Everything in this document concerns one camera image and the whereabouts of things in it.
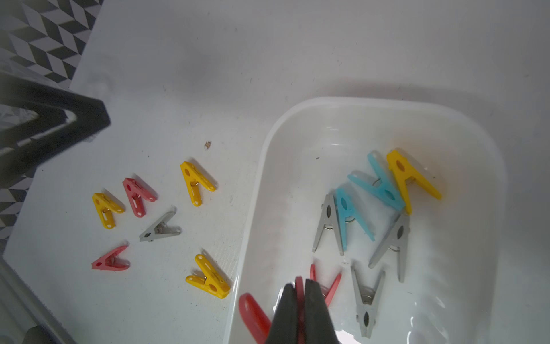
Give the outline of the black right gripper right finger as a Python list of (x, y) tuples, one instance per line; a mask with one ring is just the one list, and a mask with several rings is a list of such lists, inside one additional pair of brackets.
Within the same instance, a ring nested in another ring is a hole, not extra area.
[(339, 343), (320, 284), (311, 279), (305, 282), (305, 343)]

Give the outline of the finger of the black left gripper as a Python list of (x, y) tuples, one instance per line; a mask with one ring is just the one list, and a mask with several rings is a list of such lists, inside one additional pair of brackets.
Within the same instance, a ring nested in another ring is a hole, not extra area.
[(111, 124), (101, 100), (7, 73), (1, 73), (1, 104), (34, 115), (1, 130), (2, 185)]

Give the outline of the gray clothespin group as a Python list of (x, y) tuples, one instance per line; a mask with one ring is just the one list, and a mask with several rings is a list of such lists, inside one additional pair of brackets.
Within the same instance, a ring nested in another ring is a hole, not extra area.
[(361, 291), (361, 285), (358, 281), (355, 265), (350, 267), (352, 276), (352, 286), (355, 295), (356, 304), (356, 320), (360, 326), (361, 336), (371, 338), (373, 328), (376, 324), (378, 308), (381, 300), (381, 293), (385, 284), (386, 273), (382, 270), (373, 288), (369, 288), (367, 292)]

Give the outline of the red clothespin group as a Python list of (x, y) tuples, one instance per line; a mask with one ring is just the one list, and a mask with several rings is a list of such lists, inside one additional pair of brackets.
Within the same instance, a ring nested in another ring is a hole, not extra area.
[[(317, 268), (316, 268), (316, 265), (315, 263), (312, 263), (310, 265), (310, 270), (309, 270), (309, 279), (317, 282)], [(342, 279), (342, 273), (339, 272), (335, 279), (333, 280), (332, 284), (330, 285), (329, 288), (324, 288), (324, 287), (321, 287), (321, 290), (322, 290), (322, 295), (324, 296), (324, 299), (325, 299), (325, 304), (326, 306), (329, 308), (329, 306), (331, 305), (334, 297), (335, 297), (335, 294), (337, 292), (337, 289), (339, 287), (339, 284), (341, 282), (341, 279)]]

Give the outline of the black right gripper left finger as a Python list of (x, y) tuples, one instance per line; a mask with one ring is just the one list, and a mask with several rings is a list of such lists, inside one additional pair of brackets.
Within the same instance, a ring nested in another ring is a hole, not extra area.
[(298, 326), (298, 299), (294, 286), (289, 283), (283, 289), (265, 343), (297, 344), (299, 338)]

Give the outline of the teal clothespin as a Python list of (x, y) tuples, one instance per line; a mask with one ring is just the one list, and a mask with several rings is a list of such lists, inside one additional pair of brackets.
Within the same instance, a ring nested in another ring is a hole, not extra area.
[(375, 173), (374, 177), (361, 171), (354, 171), (347, 178), (362, 190), (376, 197), (384, 205), (401, 212), (405, 208), (405, 202), (388, 175), (388, 169), (382, 164), (381, 158), (381, 154), (376, 150), (368, 153), (368, 162)]
[(374, 242), (375, 235), (370, 230), (366, 221), (362, 218), (361, 214), (355, 208), (355, 205), (349, 196), (349, 194), (342, 188), (339, 188), (335, 192), (336, 196), (336, 206), (339, 216), (339, 227), (340, 235), (342, 240), (342, 251), (347, 250), (347, 218), (354, 218), (355, 221), (360, 225), (366, 235)]

